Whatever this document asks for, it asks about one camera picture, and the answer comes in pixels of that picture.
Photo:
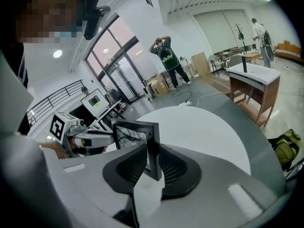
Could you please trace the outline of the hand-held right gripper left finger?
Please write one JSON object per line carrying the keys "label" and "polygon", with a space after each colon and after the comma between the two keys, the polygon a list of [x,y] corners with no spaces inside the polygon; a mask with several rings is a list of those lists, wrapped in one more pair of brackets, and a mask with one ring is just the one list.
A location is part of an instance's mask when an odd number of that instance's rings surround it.
{"label": "hand-held right gripper left finger", "polygon": [[134,187],[147,163],[147,146],[59,160],[45,149],[46,166],[72,228],[138,228]]}

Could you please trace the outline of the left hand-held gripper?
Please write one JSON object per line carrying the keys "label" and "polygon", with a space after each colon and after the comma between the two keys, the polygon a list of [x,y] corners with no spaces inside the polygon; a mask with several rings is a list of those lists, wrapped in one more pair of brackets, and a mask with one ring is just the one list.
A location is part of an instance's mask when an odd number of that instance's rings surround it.
{"label": "left hand-held gripper", "polygon": [[69,139],[84,139],[86,148],[101,148],[114,143],[113,134],[109,131],[86,130],[84,120],[65,112],[54,112],[49,132],[61,144],[69,158],[79,157],[77,148],[72,149]]}

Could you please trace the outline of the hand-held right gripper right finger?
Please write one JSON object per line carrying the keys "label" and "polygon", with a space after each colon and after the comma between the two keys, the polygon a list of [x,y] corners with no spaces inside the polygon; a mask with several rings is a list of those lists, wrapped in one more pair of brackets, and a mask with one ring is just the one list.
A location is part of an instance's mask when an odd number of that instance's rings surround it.
{"label": "hand-held right gripper right finger", "polygon": [[160,206],[145,228],[254,228],[266,223],[278,197],[224,159],[160,145],[165,176]]}

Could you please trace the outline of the person's left hand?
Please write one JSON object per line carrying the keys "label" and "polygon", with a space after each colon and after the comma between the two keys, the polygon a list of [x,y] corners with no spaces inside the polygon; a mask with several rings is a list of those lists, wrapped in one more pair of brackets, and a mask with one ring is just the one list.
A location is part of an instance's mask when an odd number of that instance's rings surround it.
{"label": "person's left hand", "polygon": [[85,157],[89,155],[89,150],[83,145],[84,139],[65,139],[62,148],[68,158]]}

